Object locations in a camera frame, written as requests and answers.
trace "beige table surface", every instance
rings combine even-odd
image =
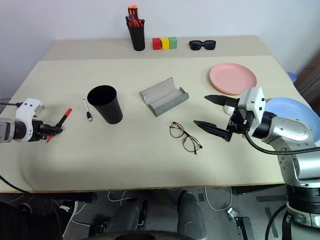
[[[258,38],[248,38],[264,46]],[[59,48],[58,45],[54,44],[53,48]],[[85,54],[70,54],[69,59],[81,60],[60,60],[53,56],[51,48],[11,102],[29,97],[41,100],[46,108],[39,119],[52,125],[68,108],[73,111],[63,124],[64,132],[50,143],[13,141],[1,144],[0,173],[29,191],[282,183],[277,156],[253,149],[240,135],[233,135],[227,143],[193,123],[193,120],[201,120],[220,128],[227,126],[229,116],[223,107],[204,99],[205,95],[220,94],[209,81],[210,69],[220,63],[238,63],[252,70],[267,99],[282,96],[306,103],[274,57],[265,49],[257,50],[257,55],[243,52],[237,56],[202,57],[195,57],[194,52],[193,56],[186,53],[185,57],[179,54],[174,57],[169,51],[174,50],[167,51],[168,57],[160,52],[162,57],[159,58],[149,57],[155,54],[150,50],[146,50],[146,57],[131,58],[128,50],[126,57],[118,59],[101,59],[102,56],[91,59],[92,55],[83,59]],[[176,87],[182,87],[190,98],[154,117],[139,92],[169,77],[173,77]],[[120,123],[106,123],[93,107],[90,108],[93,122],[87,121],[82,99],[98,85],[111,85],[117,90],[123,112]],[[7,107],[2,116],[14,118],[15,112],[14,107]],[[203,149],[197,155],[183,148],[182,139],[170,135],[169,126],[173,121],[200,141]],[[259,140],[255,142],[271,149]],[[4,183],[0,184],[1,192],[10,190],[12,188]]]

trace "red marker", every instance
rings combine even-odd
[[[69,114],[72,112],[72,108],[69,108],[65,114],[63,115],[63,117],[61,118],[61,120],[55,125],[56,127],[61,128],[62,124],[64,124],[65,120],[67,119],[67,117],[69,116]],[[54,136],[49,136],[47,139],[47,143],[53,138]]]

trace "black pen holder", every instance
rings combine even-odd
[[[140,27],[130,27],[128,24],[129,33],[134,50],[142,51],[145,49],[145,25]]]

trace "floor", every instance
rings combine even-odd
[[[208,240],[241,240],[236,224],[229,220],[226,211],[212,210],[206,199],[203,199],[204,188],[179,188],[158,190],[133,190],[127,191],[126,197],[143,197],[149,202],[149,211],[146,220],[146,230],[164,230],[175,232],[177,230],[178,213],[177,199],[182,190],[192,192],[199,201],[203,218],[206,224]],[[92,224],[104,222],[111,218],[120,207],[120,202],[110,202],[107,198],[108,192],[97,192],[97,201],[87,203],[83,210],[74,216],[73,220],[80,223]],[[111,198],[120,199],[123,191],[113,191]],[[273,187],[267,190],[251,192],[244,195],[232,196],[232,208],[242,217],[250,217],[253,234],[256,240],[264,239],[266,226],[271,215],[283,205],[285,201],[284,186]],[[228,187],[209,187],[207,195],[210,203],[215,208],[223,208],[229,202],[230,189]],[[9,202],[13,206],[28,202],[34,212],[41,215],[49,213],[48,204],[55,204],[51,199],[40,199],[38,197],[23,196],[18,200],[10,202],[20,195],[3,193],[0,194],[1,202]],[[84,204],[79,203],[78,210]],[[279,215],[275,226],[270,231],[270,240],[281,239],[281,220]],[[84,225],[71,223],[66,230],[64,240],[80,240],[88,236],[89,228]]]

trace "blue plate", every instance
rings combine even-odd
[[[320,118],[303,103],[288,97],[275,97],[266,102],[265,111],[282,118],[299,119],[312,129],[314,142],[320,140]]]

